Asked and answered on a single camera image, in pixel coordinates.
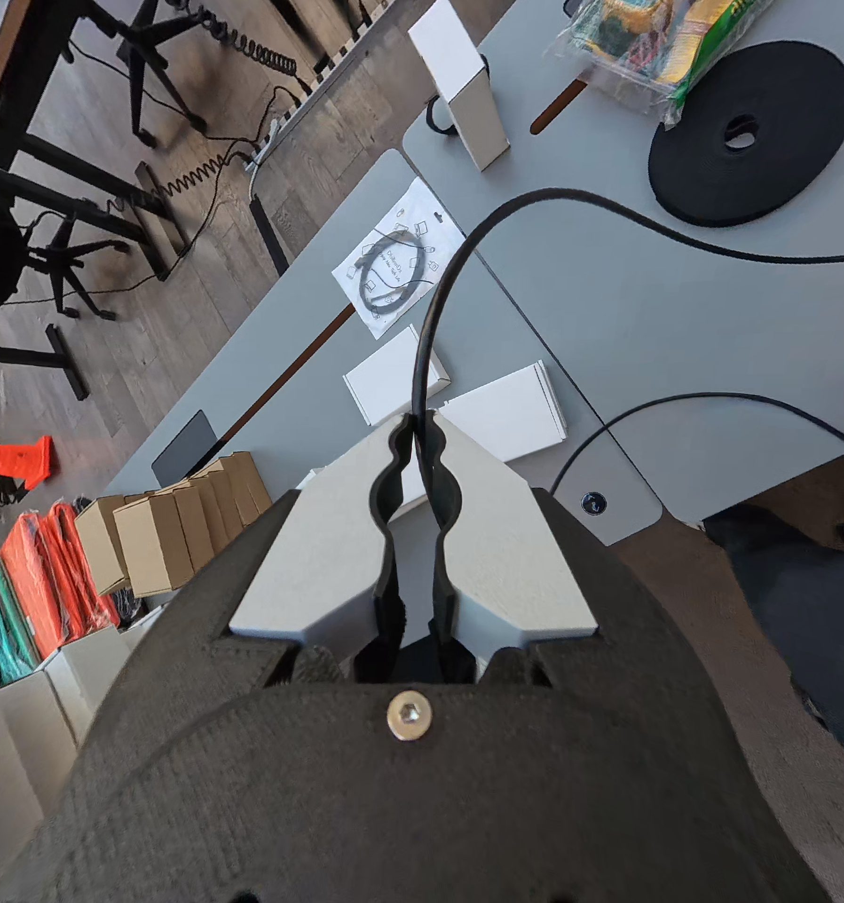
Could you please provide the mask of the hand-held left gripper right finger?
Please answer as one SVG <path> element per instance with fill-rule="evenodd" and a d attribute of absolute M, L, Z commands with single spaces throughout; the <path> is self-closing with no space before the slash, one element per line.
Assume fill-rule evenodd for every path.
<path fill-rule="evenodd" d="M 433 618 L 446 683 L 502 649 L 589 638 L 598 624 L 527 480 L 427 411 L 420 470 L 436 523 Z"/>

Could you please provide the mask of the black chair base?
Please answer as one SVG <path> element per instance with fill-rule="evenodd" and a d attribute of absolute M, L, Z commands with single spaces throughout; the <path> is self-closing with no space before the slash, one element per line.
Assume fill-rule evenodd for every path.
<path fill-rule="evenodd" d="M 156 74 L 162 86 L 177 105 L 176 110 L 183 114 L 190 126 L 198 133 L 205 135 L 207 125 L 203 118 L 193 113 L 174 87 L 166 69 L 168 61 L 157 48 L 167 40 L 173 39 L 194 28 L 198 18 L 187 10 L 187 2 L 172 2 L 172 7 L 183 9 L 180 16 L 157 22 L 157 1 L 144 1 L 139 7 L 131 24 L 122 25 L 118 34 L 122 38 L 118 57 L 127 66 L 129 95 L 131 108 L 131 128 L 133 134 L 147 147 L 157 147 L 153 135 L 142 128 L 141 114 L 143 96 L 145 94 L 145 69 Z"/>

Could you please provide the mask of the clear snack bag green edge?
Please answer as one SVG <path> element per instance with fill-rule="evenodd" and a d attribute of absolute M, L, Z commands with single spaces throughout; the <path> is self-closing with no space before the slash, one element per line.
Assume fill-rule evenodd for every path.
<path fill-rule="evenodd" d="M 552 44 L 583 63 L 581 79 L 664 129 L 689 92 L 754 26 L 771 1 L 564 2 Z"/>

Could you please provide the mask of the dark grey tablet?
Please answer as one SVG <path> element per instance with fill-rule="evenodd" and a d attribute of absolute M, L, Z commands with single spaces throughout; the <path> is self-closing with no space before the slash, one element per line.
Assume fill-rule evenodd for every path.
<path fill-rule="evenodd" d="M 200 409 L 155 458 L 152 470 L 161 489 L 189 477 L 209 462 L 220 448 L 219 438 L 205 412 Z"/>

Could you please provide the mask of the stack of flat white boxes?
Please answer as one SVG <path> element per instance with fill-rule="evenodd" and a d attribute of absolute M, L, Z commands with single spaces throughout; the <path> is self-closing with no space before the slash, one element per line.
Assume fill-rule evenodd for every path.
<path fill-rule="evenodd" d="M 505 463 L 559 445 L 568 435 L 541 360 L 457 396 L 440 413 Z"/>

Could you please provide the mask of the row of brown cardboard boxes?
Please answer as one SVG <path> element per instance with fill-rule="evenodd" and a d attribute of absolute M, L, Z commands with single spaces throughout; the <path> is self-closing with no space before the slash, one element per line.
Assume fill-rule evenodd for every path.
<path fill-rule="evenodd" d="M 96 499 L 73 523 L 97 593 L 144 598 L 180 589 L 272 504 L 237 451 L 168 488 Z"/>

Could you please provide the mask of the person's dark trousers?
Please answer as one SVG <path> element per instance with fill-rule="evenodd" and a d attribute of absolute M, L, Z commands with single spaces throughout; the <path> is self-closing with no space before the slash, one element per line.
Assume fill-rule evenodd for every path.
<path fill-rule="evenodd" d="M 690 526 L 727 555 L 802 706 L 844 749 L 844 521 L 836 547 L 751 501 Z"/>

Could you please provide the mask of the flat white cardboard box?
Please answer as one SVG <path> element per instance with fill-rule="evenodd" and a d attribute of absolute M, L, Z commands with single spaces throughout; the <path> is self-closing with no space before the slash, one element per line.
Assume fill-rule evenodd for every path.
<path fill-rule="evenodd" d="M 343 376 L 368 426 L 410 412 L 418 343 L 416 328 L 409 325 Z"/>

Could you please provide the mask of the black desk foot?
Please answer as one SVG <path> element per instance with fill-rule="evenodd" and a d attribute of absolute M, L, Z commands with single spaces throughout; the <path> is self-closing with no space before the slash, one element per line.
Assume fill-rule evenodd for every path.
<path fill-rule="evenodd" d="M 51 351 L 0 346 L 0 364 L 59 370 L 67 378 L 77 400 L 85 401 L 90 395 L 89 388 L 61 329 L 50 324 L 45 329 L 45 337 Z"/>

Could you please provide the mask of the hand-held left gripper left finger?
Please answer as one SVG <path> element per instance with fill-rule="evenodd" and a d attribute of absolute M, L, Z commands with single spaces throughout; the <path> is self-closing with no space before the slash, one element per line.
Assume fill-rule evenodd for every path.
<path fill-rule="evenodd" d="M 406 614 L 389 523 L 413 441 L 412 416 L 395 415 L 297 492 L 229 621 L 234 635 L 393 664 Z"/>

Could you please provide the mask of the black velcro tape roll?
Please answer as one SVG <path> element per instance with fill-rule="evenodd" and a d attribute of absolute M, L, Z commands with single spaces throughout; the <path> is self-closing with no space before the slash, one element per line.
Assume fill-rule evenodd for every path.
<path fill-rule="evenodd" d="M 677 220 L 728 228 L 765 217 L 804 191 L 844 142 L 844 63 L 806 41 L 732 52 L 659 126 L 648 179 Z"/>

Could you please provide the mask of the white cardboard bins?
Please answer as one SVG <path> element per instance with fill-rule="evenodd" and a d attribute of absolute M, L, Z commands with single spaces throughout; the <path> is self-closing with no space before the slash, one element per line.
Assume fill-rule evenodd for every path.
<path fill-rule="evenodd" d="M 130 654 L 113 626 L 0 689 L 0 874 L 57 807 L 94 716 Z"/>

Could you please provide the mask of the orange traffic cone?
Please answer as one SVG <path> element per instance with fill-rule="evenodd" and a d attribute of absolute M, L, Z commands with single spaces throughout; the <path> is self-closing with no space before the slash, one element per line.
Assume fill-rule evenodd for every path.
<path fill-rule="evenodd" d="M 34 444 L 0 444 L 0 477 L 21 480 L 28 491 L 50 479 L 54 468 L 55 446 L 49 435 Z"/>

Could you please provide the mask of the upright white cardboard box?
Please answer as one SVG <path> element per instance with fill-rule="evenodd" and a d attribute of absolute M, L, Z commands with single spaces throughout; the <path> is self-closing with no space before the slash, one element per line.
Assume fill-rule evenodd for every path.
<path fill-rule="evenodd" d="M 484 59 L 450 1 L 436 1 L 410 27 L 414 44 L 477 169 L 509 148 Z"/>

